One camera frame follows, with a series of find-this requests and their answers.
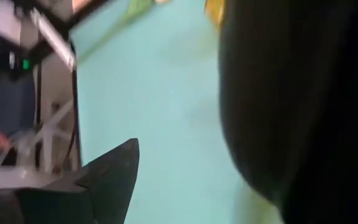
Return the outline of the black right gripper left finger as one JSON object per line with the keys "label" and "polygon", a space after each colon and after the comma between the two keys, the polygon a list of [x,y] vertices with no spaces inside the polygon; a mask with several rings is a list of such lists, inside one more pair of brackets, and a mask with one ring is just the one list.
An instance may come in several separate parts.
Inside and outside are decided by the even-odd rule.
{"label": "black right gripper left finger", "polygon": [[131,138],[50,184],[65,197],[51,224],[124,224],[137,180],[139,140]]}

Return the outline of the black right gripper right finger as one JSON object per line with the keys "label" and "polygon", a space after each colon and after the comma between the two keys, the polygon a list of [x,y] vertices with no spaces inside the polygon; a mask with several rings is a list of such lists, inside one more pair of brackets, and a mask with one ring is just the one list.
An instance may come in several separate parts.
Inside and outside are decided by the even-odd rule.
{"label": "black right gripper right finger", "polygon": [[219,107],[284,224],[358,224],[358,0],[226,0]]}

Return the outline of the yellow tulip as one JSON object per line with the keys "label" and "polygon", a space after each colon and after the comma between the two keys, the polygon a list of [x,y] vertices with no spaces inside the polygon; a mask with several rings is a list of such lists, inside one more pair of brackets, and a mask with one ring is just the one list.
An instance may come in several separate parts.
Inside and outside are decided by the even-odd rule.
{"label": "yellow tulip", "polygon": [[221,29],[225,0],[205,0],[204,13],[217,30]]}

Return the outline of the teal table mat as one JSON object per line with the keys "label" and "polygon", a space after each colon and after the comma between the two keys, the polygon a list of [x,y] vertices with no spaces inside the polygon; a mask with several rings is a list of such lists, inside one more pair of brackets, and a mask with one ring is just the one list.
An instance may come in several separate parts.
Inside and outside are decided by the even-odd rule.
{"label": "teal table mat", "polygon": [[139,140],[125,224],[282,224],[226,149],[204,2],[170,0],[129,22],[131,0],[117,0],[71,34],[83,163]]}

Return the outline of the black metal table frame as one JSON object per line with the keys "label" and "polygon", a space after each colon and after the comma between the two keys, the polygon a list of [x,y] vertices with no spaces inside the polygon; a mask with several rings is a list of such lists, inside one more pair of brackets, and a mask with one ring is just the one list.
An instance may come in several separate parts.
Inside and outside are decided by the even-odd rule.
{"label": "black metal table frame", "polygon": [[[82,21],[86,20],[87,17],[92,15],[94,11],[102,8],[110,0],[72,0],[73,3],[73,15],[68,21],[69,30],[72,30]],[[72,82],[72,93],[73,93],[73,114],[74,114],[74,125],[73,132],[71,134],[71,139],[67,153],[65,155],[63,165],[68,164],[69,157],[73,152],[73,149],[76,152],[74,160],[76,162],[75,169],[79,169],[82,166],[81,163],[81,144],[80,144],[80,129],[78,124],[78,88],[77,88],[77,73],[76,68],[73,69],[71,73],[71,82]]]}

